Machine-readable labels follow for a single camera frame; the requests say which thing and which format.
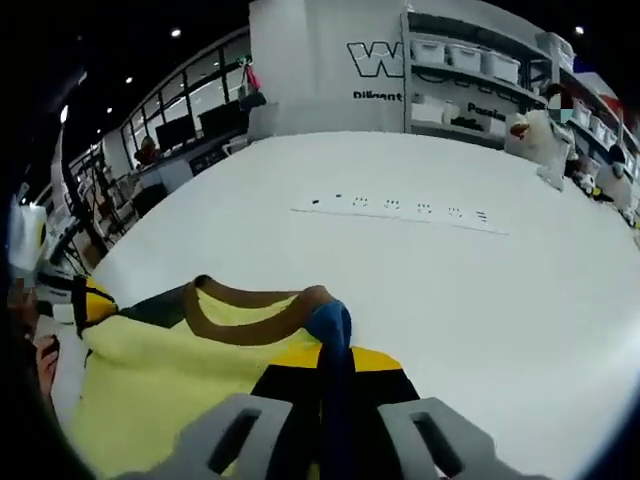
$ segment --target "desk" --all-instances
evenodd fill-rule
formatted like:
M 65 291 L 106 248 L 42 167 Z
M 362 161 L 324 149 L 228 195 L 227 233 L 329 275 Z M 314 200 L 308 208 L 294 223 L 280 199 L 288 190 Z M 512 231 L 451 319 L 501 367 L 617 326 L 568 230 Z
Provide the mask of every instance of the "desk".
M 129 306 L 207 273 L 248 290 L 324 284 L 353 343 L 404 366 L 525 473 L 568 479 L 615 431 L 640 367 L 640 254 L 620 215 L 526 160 L 391 133 L 269 138 L 203 172 L 95 270 Z M 481 206 L 509 235 L 299 213 L 327 193 Z
M 224 158 L 222 145 L 239 133 L 239 131 L 233 131 L 219 137 L 196 140 L 193 144 L 158 159 L 156 163 L 140 172 L 139 177 L 143 188 L 162 183 L 167 193 L 174 192 L 203 170 Z

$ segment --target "computer screen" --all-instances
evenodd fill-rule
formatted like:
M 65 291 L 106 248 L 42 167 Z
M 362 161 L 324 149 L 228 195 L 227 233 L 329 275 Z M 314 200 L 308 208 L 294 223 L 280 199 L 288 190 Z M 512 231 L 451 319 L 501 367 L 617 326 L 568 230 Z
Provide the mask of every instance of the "computer screen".
M 189 115 L 176 118 L 156 128 L 160 151 L 165 152 L 176 145 L 195 138 L 196 129 Z
M 202 113 L 200 123 L 205 137 L 215 137 L 238 130 L 246 132 L 249 127 L 249 116 L 240 110 L 238 101 L 234 100 Z

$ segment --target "window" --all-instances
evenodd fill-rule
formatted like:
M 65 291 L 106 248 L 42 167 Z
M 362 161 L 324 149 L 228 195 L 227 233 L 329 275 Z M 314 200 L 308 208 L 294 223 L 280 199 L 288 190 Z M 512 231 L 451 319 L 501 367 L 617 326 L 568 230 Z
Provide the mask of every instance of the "window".
M 227 73 L 227 88 L 229 89 L 230 102 L 238 99 L 238 89 L 242 83 L 242 71 L 242 68 L 236 68 L 232 72 Z
M 184 83 L 182 73 L 178 73 L 169 83 L 162 88 L 162 101 L 165 109 L 175 102 L 180 95 L 184 94 Z
M 199 81 L 213 75 L 220 70 L 220 54 L 216 50 L 187 67 L 187 81 L 192 87 Z
M 149 129 L 149 135 L 153 138 L 153 141 L 158 146 L 158 135 L 156 134 L 156 128 L 162 125 L 162 113 L 160 112 L 160 98 L 158 95 L 154 95 L 144 105 L 144 113 L 147 117 L 147 128 Z
M 138 148 L 142 146 L 142 140 L 147 136 L 147 132 L 144 128 L 144 119 L 142 118 L 142 109 L 138 110 L 131 119 L 133 122 L 133 132 L 136 136 L 136 145 Z
M 178 74 L 162 89 L 162 102 L 164 103 L 164 115 L 167 122 L 176 118 L 189 115 L 186 97 L 184 96 L 184 84 L 182 74 Z
M 127 152 L 129 153 L 129 158 L 131 158 L 131 162 L 133 163 L 133 167 L 135 168 L 136 165 L 138 165 L 138 161 L 135 157 L 136 145 L 133 142 L 133 136 L 131 135 L 131 122 L 122 127 L 122 134 L 124 135 L 124 143 L 127 148 Z
M 191 92 L 189 98 L 191 99 L 191 110 L 193 111 L 196 130 L 202 130 L 199 115 L 224 104 L 222 80 L 217 78 L 205 83 Z
M 228 66 L 233 66 L 240 57 L 251 54 L 251 38 L 249 35 L 242 35 L 224 47 L 224 62 Z

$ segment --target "person's hand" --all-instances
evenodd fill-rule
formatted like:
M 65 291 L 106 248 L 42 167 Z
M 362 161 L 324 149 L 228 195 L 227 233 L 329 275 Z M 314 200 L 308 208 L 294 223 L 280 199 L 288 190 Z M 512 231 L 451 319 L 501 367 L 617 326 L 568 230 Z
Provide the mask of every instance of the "person's hand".
M 35 342 L 36 345 L 36 365 L 38 367 L 38 383 L 42 395 L 48 399 L 51 397 L 51 387 L 53 386 L 53 378 L 56 374 L 58 366 L 58 351 L 46 353 L 46 349 L 53 345 L 52 336 L 46 336 Z
M 24 288 L 24 279 L 16 279 L 15 285 L 9 290 L 7 306 L 16 319 L 32 336 L 38 323 L 38 297 L 35 288 Z

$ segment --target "black ceiling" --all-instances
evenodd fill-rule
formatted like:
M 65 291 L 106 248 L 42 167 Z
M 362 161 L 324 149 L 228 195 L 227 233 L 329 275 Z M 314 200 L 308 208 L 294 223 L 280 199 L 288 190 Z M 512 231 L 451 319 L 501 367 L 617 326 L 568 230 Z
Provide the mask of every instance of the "black ceiling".
M 579 57 L 593 65 L 627 106 L 640 106 L 639 82 L 628 76 L 630 65 L 640 58 L 639 42 L 632 40 L 637 36 L 637 20 L 633 12 L 625 14 L 632 2 L 617 2 L 617 7 L 607 2 L 606 8 L 602 2 L 584 0 L 488 3 L 569 39 Z M 23 148 L 27 161 L 36 164 L 37 157 L 43 155 L 50 160 L 47 148 L 42 146 L 49 142 L 38 143 L 53 122 L 44 113 L 59 108 L 59 102 L 55 105 L 59 91 L 74 72 L 84 68 L 88 75 L 66 99 L 70 106 L 65 137 L 68 157 L 96 143 L 101 137 L 98 129 L 105 133 L 121 125 L 143 97 L 179 64 L 248 24 L 245 0 L 26 8 L 37 8 L 37 12 L 19 13 L 15 21 L 5 23 L 11 23 L 9 30 L 14 32 L 9 41 L 15 45 L 15 55 L 10 55 L 9 66 L 13 64 L 14 81 L 19 83 L 19 99 L 13 99 L 18 102 L 15 109 L 23 133 L 18 138 L 31 145 L 21 146 L 27 146 Z M 574 35 L 576 25 L 584 26 L 584 36 Z M 173 27 L 182 30 L 178 40 L 169 34 Z M 127 76 L 133 77 L 130 85 L 125 84 Z M 111 114 L 107 113 L 108 107 L 113 108 Z M 32 175 L 39 176 L 39 170 L 48 177 L 45 164 L 42 169 L 35 168 Z

